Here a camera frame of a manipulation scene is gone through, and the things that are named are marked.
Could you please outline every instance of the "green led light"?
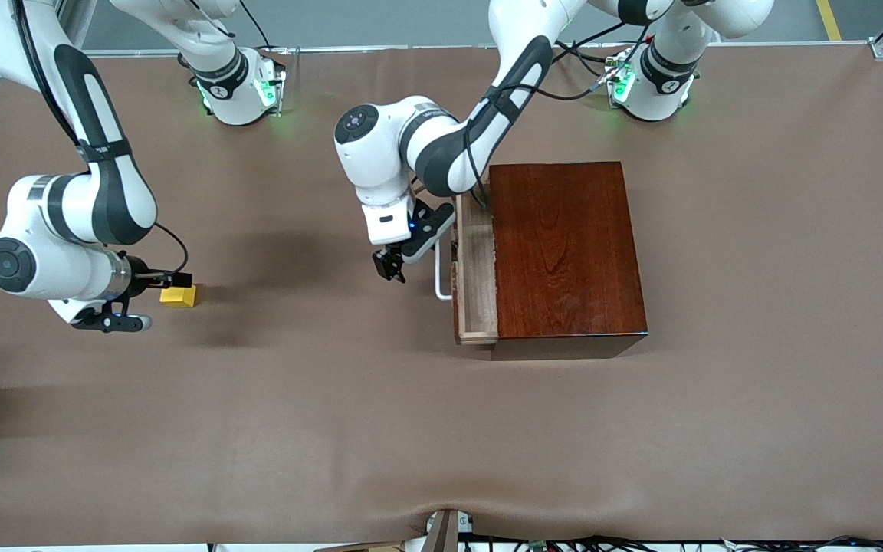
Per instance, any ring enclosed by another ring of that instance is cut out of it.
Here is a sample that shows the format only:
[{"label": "green led light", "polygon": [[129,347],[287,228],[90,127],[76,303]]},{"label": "green led light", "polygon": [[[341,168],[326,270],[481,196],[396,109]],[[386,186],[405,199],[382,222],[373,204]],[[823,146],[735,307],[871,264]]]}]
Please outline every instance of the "green led light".
[{"label": "green led light", "polygon": [[635,73],[631,69],[629,69],[629,64],[626,64],[626,71],[622,75],[622,78],[615,84],[615,101],[623,102],[629,98],[629,91],[632,90],[632,85],[635,83]]},{"label": "green led light", "polygon": [[277,102],[276,94],[274,94],[274,85],[268,84],[267,81],[258,81],[258,93],[261,95],[261,101],[266,106],[272,106]]},{"label": "green led light", "polygon": [[203,86],[200,83],[196,83],[196,90],[199,90],[199,95],[203,98],[203,107],[210,109],[210,100],[206,98],[206,92],[203,91]]}]

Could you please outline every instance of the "black cable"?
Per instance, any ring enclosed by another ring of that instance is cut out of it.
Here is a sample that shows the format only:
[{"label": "black cable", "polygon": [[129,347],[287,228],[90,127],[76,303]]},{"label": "black cable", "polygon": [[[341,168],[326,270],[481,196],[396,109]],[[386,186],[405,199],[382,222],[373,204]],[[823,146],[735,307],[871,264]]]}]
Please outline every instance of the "black cable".
[{"label": "black cable", "polygon": [[796,542],[740,542],[735,552],[816,552],[826,546],[834,546],[844,542],[852,542],[855,545],[866,548],[879,548],[883,550],[883,542],[868,538],[851,537],[842,535],[819,544],[800,545]]},{"label": "black cable", "polygon": [[632,46],[632,49],[629,50],[629,55],[626,56],[626,60],[628,62],[631,62],[632,56],[634,55],[635,50],[638,50],[638,47],[642,46],[642,42],[645,41],[645,34],[647,34],[647,32],[649,32],[649,25],[646,25],[644,28],[642,28],[642,32],[638,36],[638,40],[635,41],[635,44]]},{"label": "black cable", "polygon": [[465,124],[465,133],[462,135],[462,143],[465,146],[465,151],[469,155],[469,166],[472,167],[472,175],[476,178],[475,184],[472,185],[472,188],[469,189],[469,195],[472,196],[472,199],[476,200],[476,203],[486,212],[490,211],[490,206],[488,206],[487,202],[483,202],[483,200],[479,199],[479,196],[476,195],[476,188],[483,189],[483,177],[479,174],[479,169],[476,167],[476,158],[472,154],[472,144],[469,143],[469,135],[472,133],[472,129],[476,126],[476,119],[469,119],[469,121]]},{"label": "black cable", "polygon": [[414,188],[414,182],[418,182],[418,175],[414,175],[414,178],[411,179],[411,186],[413,188],[414,195],[416,196],[418,195],[418,193],[424,192],[425,185],[421,184],[420,186],[417,186],[417,188]]},{"label": "black cable", "polygon": [[[624,25],[623,22],[620,22],[620,24],[613,25],[610,28],[604,29],[604,31],[596,32],[596,34],[593,34],[593,35],[589,36],[588,38],[584,38],[582,41],[577,42],[570,49],[568,49],[567,46],[565,45],[564,52],[562,52],[561,54],[558,54],[557,57],[555,57],[553,59],[553,62],[551,62],[551,65],[553,65],[553,63],[557,62],[562,57],[567,56],[568,53],[574,53],[575,55],[578,55],[578,57],[579,57],[579,59],[581,59],[582,63],[585,64],[585,60],[582,59],[581,55],[579,55],[579,52],[577,52],[578,47],[581,46],[582,44],[585,44],[586,42],[595,41],[595,39],[599,38],[599,36],[608,35],[609,32],[613,32],[617,28],[621,28],[623,25]],[[640,46],[640,44],[642,44],[642,41],[645,40],[645,34],[647,34],[648,29],[649,29],[649,25],[646,25],[644,28],[642,28],[642,34],[640,35],[640,38],[638,38],[638,42],[636,42],[635,46],[633,46],[632,49],[630,50],[630,53],[629,53],[629,56],[627,59],[631,58],[632,54],[635,53],[635,50],[638,49],[638,46]],[[595,73],[596,76],[601,77],[600,74],[596,73],[591,67],[588,66],[588,64],[585,64],[585,67],[587,67],[588,70],[591,71],[592,73]],[[547,91],[541,90],[539,87],[534,87],[532,84],[519,83],[519,84],[504,85],[504,87],[498,88],[497,92],[495,92],[495,95],[497,95],[497,97],[498,97],[498,95],[502,94],[502,92],[504,92],[506,90],[515,90],[515,88],[523,88],[523,90],[529,90],[532,92],[536,92],[536,94],[543,95],[543,97],[549,97],[551,99],[556,99],[559,101],[579,100],[579,99],[586,97],[586,95],[591,94],[593,92],[593,89],[591,87],[588,87],[585,90],[583,90],[582,92],[579,92],[579,94],[573,95],[573,97],[562,97],[562,95],[553,94],[553,92],[547,92]],[[487,206],[488,198],[486,198],[485,200],[479,199],[479,196],[477,196],[476,192],[475,192],[475,189],[478,187],[480,189],[480,193],[484,196],[486,195],[486,189],[483,188],[483,183],[481,182],[481,176],[479,174],[479,169],[476,167],[475,156],[472,154],[472,144],[469,143],[470,133],[472,133],[472,129],[475,127],[475,123],[476,123],[476,119],[474,119],[474,118],[470,118],[468,120],[468,122],[465,125],[465,132],[463,132],[463,140],[462,140],[463,147],[465,147],[466,153],[468,153],[468,156],[469,156],[469,165],[470,165],[470,167],[472,167],[472,175],[476,178],[476,183],[475,183],[475,185],[472,186],[472,188],[469,189],[469,192],[470,192],[470,195],[472,196],[472,199],[475,199],[476,203],[479,203],[480,207],[483,207],[483,209],[486,209],[488,211],[488,206]],[[649,549],[647,549],[645,551],[641,550],[641,552],[652,552],[652,550],[649,550]]]},{"label": "black cable", "polygon": [[600,74],[598,71],[593,70],[591,65],[588,65],[588,61],[585,60],[585,56],[584,56],[584,55],[582,55],[582,54],[579,53],[579,52],[575,52],[575,51],[572,51],[572,53],[574,53],[575,57],[578,58],[578,61],[581,62],[581,65],[582,65],[582,66],[585,66],[585,69],[587,69],[589,73],[591,73],[591,74],[595,74],[596,77],[601,77],[601,76],[602,76],[602,74]]},{"label": "black cable", "polygon": [[205,20],[209,22],[210,25],[213,25],[213,27],[216,28],[217,31],[223,32],[223,34],[225,36],[228,36],[229,38],[234,38],[236,36],[236,34],[232,34],[232,32],[224,31],[224,28],[217,27],[217,24],[213,21],[213,18],[210,18],[210,15],[207,15],[206,11],[203,11],[203,8],[199,7],[199,4],[196,3],[196,0],[189,0],[189,3],[193,4],[193,8],[196,8],[196,11],[199,11],[200,15],[203,15],[203,18],[205,18]]},{"label": "black cable", "polygon": [[[581,39],[581,41],[578,41],[574,46],[572,46],[572,48],[577,50],[579,47],[584,46],[586,43],[589,43],[591,41],[595,41],[596,38],[601,38],[604,35],[608,35],[609,32],[618,31],[618,29],[623,28],[624,25],[625,25],[624,22],[620,22],[620,24],[613,25],[612,27],[604,29],[604,31],[596,32],[595,34],[588,36],[588,38]],[[560,54],[557,54],[557,56],[554,57],[553,62],[551,62],[551,64],[557,63],[562,57],[567,56],[568,53],[569,52],[564,51],[564,52],[561,52]]]},{"label": "black cable", "polygon": [[261,46],[261,47],[262,48],[274,48],[274,46],[272,46],[272,44],[271,44],[271,41],[269,41],[268,36],[266,34],[264,34],[264,31],[261,28],[261,26],[258,24],[256,18],[254,18],[254,15],[251,13],[250,10],[248,10],[248,5],[245,4],[245,0],[241,0],[241,7],[245,10],[245,14],[248,14],[248,17],[251,18],[251,22],[253,22],[254,26],[258,29],[258,32],[260,32],[260,34],[261,34],[261,39],[262,39],[262,41],[264,41],[264,46]]},{"label": "black cable", "polygon": [[32,38],[32,31],[29,29],[29,20],[27,14],[25,14],[25,4],[22,3],[22,0],[13,0],[13,8],[15,10],[15,25],[18,27],[18,35],[20,35],[20,42],[22,43],[22,51],[25,52],[25,60],[27,60],[29,67],[32,69],[32,77],[36,80],[40,94],[46,100],[46,105],[50,108],[53,118],[57,120],[57,123],[60,123],[60,128],[73,141],[74,146],[79,146],[74,128],[71,126],[70,121],[67,121],[67,118],[64,117],[63,111],[60,110],[60,105],[57,104],[57,98],[54,97],[53,90],[50,90],[50,84],[46,81],[46,73],[43,71],[42,63],[39,62],[36,44]]},{"label": "black cable", "polygon": [[189,262],[189,249],[186,248],[186,244],[183,244],[181,238],[176,235],[172,230],[169,230],[165,226],[162,226],[161,223],[155,223],[154,225],[159,230],[165,232],[169,235],[172,240],[176,240],[176,244],[179,244],[179,248],[182,249],[182,263],[178,266],[176,270],[169,270],[168,272],[153,272],[151,274],[137,274],[136,278],[164,278],[165,276],[172,276],[174,274],[178,274],[182,272],[182,269],[186,267],[186,263]]},{"label": "black cable", "polygon": [[617,537],[609,537],[604,539],[602,542],[611,546],[611,550],[622,550],[622,552],[633,552],[634,550],[638,550],[641,552],[654,552],[648,546],[640,542],[634,542],[625,538],[617,538]]},{"label": "black cable", "polygon": [[586,95],[592,93],[591,88],[585,88],[585,90],[582,91],[581,94],[573,95],[573,97],[560,97],[560,95],[552,94],[551,92],[540,90],[540,88],[534,87],[532,84],[523,84],[523,83],[508,85],[508,87],[501,88],[501,91],[502,90],[513,90],[513,88],[523,88],[523,90],[537,92],[537,94],[542,95],[542,97],[549,97],[551,99],[556,99],[556,100],[560,100],[560,101],[574,101],[576,99],[581,99],[583,97],[586,97]]},{"label": "black cable", "polygon": [[578,56],[579,58],[581,58],[583,60],[593,62],[593,63],[606,63],[608,61],[605,58],[599,58],[598,56],[592,56],[591,54],[586,54],[584,52],[578,52],[578,49],[577,49],[577,47],[575,47],[575,44],[577,44],[577,42],[572,42],[570,46],[565,44],[564,42],[561,42],[561,41],[554,42],[555,46],[558,46],[561,49],[563,49],[564,51],[566,51],[567,53],[569,53],[573,56]]}]

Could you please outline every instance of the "yellow floor stripe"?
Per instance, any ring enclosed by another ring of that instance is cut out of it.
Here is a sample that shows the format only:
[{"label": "yellow floor stripe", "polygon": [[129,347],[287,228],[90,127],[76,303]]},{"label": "yellow floor stripe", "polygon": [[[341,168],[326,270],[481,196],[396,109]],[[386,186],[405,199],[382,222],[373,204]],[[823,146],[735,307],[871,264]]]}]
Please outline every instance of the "yellow floor stripe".
[{"label": "yellow floor stripe", "polygon": [[840,35],[840,28],[837,28],[837,20],[833,17],[833,8],[830,7],[830,0],[816,0],[816,7],[819,8],[819,17],[823,18],[826,37],[830,41],[843,41]]}]

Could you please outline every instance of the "brown cloth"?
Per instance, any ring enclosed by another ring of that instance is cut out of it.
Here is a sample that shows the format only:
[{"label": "brown cloth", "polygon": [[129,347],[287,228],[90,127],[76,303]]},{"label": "brown cloth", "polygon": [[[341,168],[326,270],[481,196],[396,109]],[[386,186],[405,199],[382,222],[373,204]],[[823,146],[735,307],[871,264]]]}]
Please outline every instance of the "brown cloth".
[{"label": "brown cloth", "polygon": [[[143,335],[0,292],[0,545],[388,541],[442,507],[480,534],[883,538],[883,63],[718,47],[672,120],[537,97],[497,163],[623,163],[651,334],[615,360],[492,363],[432,263],[385,282],[333,125],[426,94],[465,116],[475,49],[312,55],[287,112],[207,117],[176,60],[97,66],[206,286]],[[581,90],[568,61],[544,87]],[[11,184],[83,165],[0,85]],[[133,252],[171,268],[153,232]]]}]

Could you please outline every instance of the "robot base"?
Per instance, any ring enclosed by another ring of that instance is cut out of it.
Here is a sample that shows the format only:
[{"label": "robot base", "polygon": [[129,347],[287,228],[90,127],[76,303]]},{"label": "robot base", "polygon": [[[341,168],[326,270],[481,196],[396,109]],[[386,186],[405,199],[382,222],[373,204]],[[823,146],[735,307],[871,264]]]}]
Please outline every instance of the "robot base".
[{"label": "robot base", "polygon": [[642,121],[662,121],[677,112],[690,97],[690,87],[694,77],[673,94],[659,94],[652,83],[634,74],[620,74],[620,80],[609,82],[609,106],[623,109],[635,119]]},{"label": "robot base", "polygon": [[201,84],[196,84],[207,114],[236,127],[250,125],[266,115],[280,116],[284,103],[284,81],[287,78],[284,65],[274,63],[273,59],[251,48],[239,50],[248,59],[249,71],[248,77],[238,85],[232,97],[214,97],[203,90]]}]

